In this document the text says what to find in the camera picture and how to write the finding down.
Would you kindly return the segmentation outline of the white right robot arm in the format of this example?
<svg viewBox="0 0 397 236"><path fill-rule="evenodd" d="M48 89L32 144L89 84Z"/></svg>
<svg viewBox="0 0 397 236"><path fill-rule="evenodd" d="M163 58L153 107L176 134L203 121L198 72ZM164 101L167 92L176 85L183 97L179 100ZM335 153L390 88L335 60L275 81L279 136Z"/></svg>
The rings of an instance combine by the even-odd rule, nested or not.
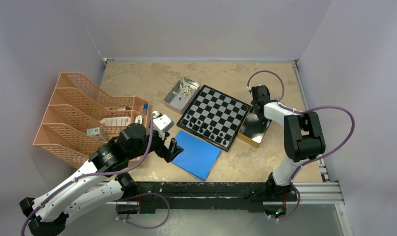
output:
<svg viewBox="0 0 397 236"><path fill-rule="evenodd" d="M271 173L266 186L267 196L278 200L285 194L285 186L290 185L297 168L325 152L320 119L316 112L299 112L282 107L280 102L270 98L265 85L257 85L248 90L252 95L253 113L258 119L275 121L284 129L286 156Z"/></svg>

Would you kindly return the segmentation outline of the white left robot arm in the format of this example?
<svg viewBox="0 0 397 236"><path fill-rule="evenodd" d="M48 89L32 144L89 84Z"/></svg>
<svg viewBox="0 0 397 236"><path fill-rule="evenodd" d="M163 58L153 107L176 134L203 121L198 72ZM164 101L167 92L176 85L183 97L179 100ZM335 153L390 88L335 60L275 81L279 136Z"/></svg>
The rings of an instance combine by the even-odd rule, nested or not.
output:
<svg viewBox="0 0 397 236"><path fill-rule="evenodd" d="M20 201L26 216L21 235L29 229L33 236L57 236L72 220L102 204L140 200L144 194L138 192L138 185L129 174L139 163L130 168L128 163L137 157L143 161L150 152L167 163L172 162L184 149L175 138L166 147L168 136L168 132L154 127L153 121L149 130L139 123L129 124L54 189L40 197Z"/></svg>

